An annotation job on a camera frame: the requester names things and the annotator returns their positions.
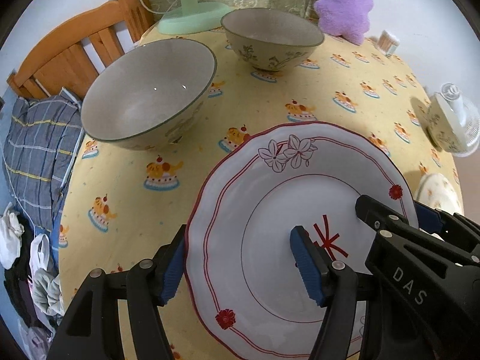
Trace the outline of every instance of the white cable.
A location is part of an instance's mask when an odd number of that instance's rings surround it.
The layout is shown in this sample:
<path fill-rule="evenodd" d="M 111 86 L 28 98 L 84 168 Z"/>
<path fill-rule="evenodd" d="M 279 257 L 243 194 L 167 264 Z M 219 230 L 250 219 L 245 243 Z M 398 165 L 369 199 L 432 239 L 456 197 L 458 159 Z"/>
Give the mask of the white cable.
<path fill-rule="evenodd" d="M 165 15 L 169 10 L 172 9 L 172 7 L 177 3 L 178 0 L 175 0 L 172 5 L 169 6 L 169 9 L 167 9 L 165 12 L 156 12 L 156 11 L 153 11 L 151 10 L 149 7 L 147 7 L 145 5 L 145 2 L 143 0 L 140 0 L 140 4 L 143 5 L 143 7 L 148 11 L 148 12 L 151 12 L 151 13 L 154 13 L 156 15 Z"/>
<path fill-rule="evenodd" d="M 7 160 L 5 159 L 5 154 L 3 152 L 3 145 L 2 145 L 2 142 L 0 140 L 0 148 L 1 148 L 1 156 L 3 158 L 3 163 L 5 164 L 5 168 L 6 168 L 6 171 L 7 171 L 7 176 L 8 176 L 8 181 L 10 181 L 10 187 L 11 187 L 11 190 L 13 192 L 13 195 L 15 197 L 15 199 L 17 200 L 18 204 L 20 205 L 20 207 L 22 208 L 23 212 L 25 213 L 25 215 L 28 217 L 28 219 L 30 220 L 30 223 L 32 224 L 32 226 L 34 227 L 33 228 L 33 231 L 34 231 L 34 235 L 36 236 L 35 234 L 35 224 L 32 220 L 32 218 L 30 218 L 30 215 L 28 215 L 28 212 L 26 211 L 26 209 L 23 207 L 22 203 L 20 203 L 20 199 L 19 197 L 17 196 L 17 194 L 15 193 L 15 189 L 14 189 L 14 185 L 12 184 L 11 182 L 11 177 L 10 177 L 10 171 L 8 170 L 7 168 Z"/>

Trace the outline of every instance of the table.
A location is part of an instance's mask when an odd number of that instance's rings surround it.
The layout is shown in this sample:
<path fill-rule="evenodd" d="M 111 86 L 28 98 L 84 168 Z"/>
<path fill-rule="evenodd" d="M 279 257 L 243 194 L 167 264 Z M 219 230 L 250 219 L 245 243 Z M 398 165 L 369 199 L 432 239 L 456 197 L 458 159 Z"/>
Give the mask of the table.
<path fill-rule="evenodd" d="M 141 44 L 169 37 L 152 28 Z M 59 268 L 66 305 L 93 268 L 122 271 L 153 257 L 186 223 L 204 179 L 227 155 L 225 149 L 241 144 L 244 134 L 274 125 L 317 118 L 349 128 L 386 152 L 412 191 L 424 173 L 441 172 L 461 199 L 452 156 L 433 149 L 422 129 L 426 93 L 397 56 L 384 57 L 369 40 L 356 46 L 327 36 L 301 66 L 267 75 L 240 60 L 220 28 L 185 38 L 207 44 L 218 69 L 201 120 L 179 143 L 128 151 L 89 137 L 83 142 L 62 217 Z M 146 166 L 159 156 L 177 168 L 179 187 L 144 187 Z M 91 220 L 97 203 L 109 207 L 107 225 Z M 120 303 L 125 356 L 133 360 L 128 311 Z M 202 327 L 184 279 L 160 314 L 176 359 L 236 359 Z"/>

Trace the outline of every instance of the bowl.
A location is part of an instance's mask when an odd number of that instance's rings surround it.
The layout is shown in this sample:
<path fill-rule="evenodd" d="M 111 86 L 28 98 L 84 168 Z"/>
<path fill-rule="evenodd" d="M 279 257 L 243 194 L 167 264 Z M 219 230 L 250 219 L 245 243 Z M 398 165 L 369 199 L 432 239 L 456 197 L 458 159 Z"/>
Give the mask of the bowl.
<path fill-rule="evenodd" d="M 467 150 L 467 138 L 457 116 L 440 93 L 430 98 L 427 131 L 437 149 L 458 153 Z"/>
<path fill-rule="evenodd" d="M 82 124 L 93 139 L 132 150 L 178 141 L 198 120 L 217 70 L 212 50 L 188 39 L 136 47 L 93 82 Z"/>
<path fill-rule="evenodd" d="M 237 55 L 267 72 L 300 65 L 325 40 L 309 21 L 276 9 L 237 9 L 222 17 L 221 23 Z"/>

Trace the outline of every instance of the purple plush toy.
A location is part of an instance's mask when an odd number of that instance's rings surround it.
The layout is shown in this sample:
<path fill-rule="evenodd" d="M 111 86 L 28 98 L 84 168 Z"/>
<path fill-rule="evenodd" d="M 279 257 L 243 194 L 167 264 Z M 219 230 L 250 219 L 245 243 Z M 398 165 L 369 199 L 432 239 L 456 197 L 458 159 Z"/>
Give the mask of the purple plush toy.
<path fill-rule="evenodd" d="M 374 0 L 318 0 L 314 4 L 320 29 L 354 44 L 362 44 L 364 33 L 370 29 L 368 12 L 373 7 Z"/>

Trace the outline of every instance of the fan stand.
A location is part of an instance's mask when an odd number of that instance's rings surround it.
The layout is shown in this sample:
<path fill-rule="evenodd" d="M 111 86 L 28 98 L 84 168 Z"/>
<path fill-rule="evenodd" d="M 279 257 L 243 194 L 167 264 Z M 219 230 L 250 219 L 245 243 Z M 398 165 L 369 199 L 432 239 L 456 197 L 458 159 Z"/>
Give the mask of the fan stand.
<path fill-rule="evenodd" d="M 157 24 L 158 32 L 167 35 L 184 35 L 213 30 L 221 26 L 220 19 L 232 10 L 223 3 L 180 1 L 180 8 L 167 12 L 160 19 Z"/>

